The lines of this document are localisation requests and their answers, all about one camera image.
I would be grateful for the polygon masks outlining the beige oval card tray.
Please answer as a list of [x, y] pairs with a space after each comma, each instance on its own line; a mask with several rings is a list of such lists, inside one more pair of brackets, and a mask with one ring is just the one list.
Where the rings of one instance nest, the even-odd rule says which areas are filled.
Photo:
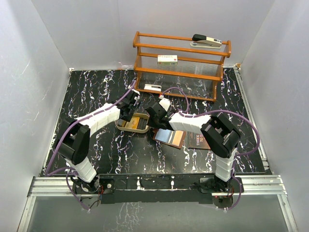
[[119, 119], [115, 121], [116, 127], [121, 131], [134, 133], [146, 133], [149, 130], [149, 116], [147, 114], [134, 113], [129, 122]]

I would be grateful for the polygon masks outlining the brown leather card holder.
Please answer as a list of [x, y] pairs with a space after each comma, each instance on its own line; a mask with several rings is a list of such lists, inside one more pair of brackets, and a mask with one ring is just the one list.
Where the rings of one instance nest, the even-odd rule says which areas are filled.
[[171, 147], [175, 147], [177, 149], [181, 149], [183, 143], [184, 143], [184, 139], [185, 139], [185, 136], [183, 137], [183, 142], [182, 144], [179, 146], [179, 147], [176, 147], [176, 146], [173, 146], [170, 141], [171, 141], [171, 137], [172, 137], [172, 133], [174, 131], [172, 130], [164, 130], [164, 129], [159, 129], [157, 130], [155, 133], [154, 133], [154, 136], [153, 136], [153, 140], [157, 141], [157, 142], [160, 142], [160, 143], [163, 143], [165, 145], [169, 145]]

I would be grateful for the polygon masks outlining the gold credit card black stripe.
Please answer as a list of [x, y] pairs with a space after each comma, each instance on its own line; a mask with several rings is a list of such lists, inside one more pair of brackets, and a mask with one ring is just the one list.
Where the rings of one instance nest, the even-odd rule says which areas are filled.
[[183, 137], [184, 136], [185, 136], [185, 132], [184, 131], [181, 131], [181, 130], [174, 131], [172, 133], [172, 137], [171, 137], [170, 143], [173, 146], [179, 147], [182, 144], [182, 142], [183, 142]]

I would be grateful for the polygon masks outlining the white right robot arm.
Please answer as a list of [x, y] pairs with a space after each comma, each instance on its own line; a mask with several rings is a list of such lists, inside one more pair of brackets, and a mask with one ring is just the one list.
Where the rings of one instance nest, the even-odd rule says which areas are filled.
[[232, 187], [232, 170], [241, 134], [223, 113], [195, 116], [167, 111], [158, 103], [146, 108], [148, 125], [155, 129], [185, 131], [203, 135], [216, 155], [215, 186], [225, 192]]

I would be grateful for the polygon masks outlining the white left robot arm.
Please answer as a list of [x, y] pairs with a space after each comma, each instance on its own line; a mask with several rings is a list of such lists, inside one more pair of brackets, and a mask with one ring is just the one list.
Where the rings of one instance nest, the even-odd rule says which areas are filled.
[[129, 122], [138, 107], [139, 99], [140, 93], [137, 90], [128, 90], [114, 103], [107, 102], [85, 116], [62, 122], [59, 128], [61, 136], [57, 138], [53, 157], [61, 155], [74, 169], [88, 192], [94, 193], [100, 186], [97, 171], [88, 158], [91, 137], [112, 122]]

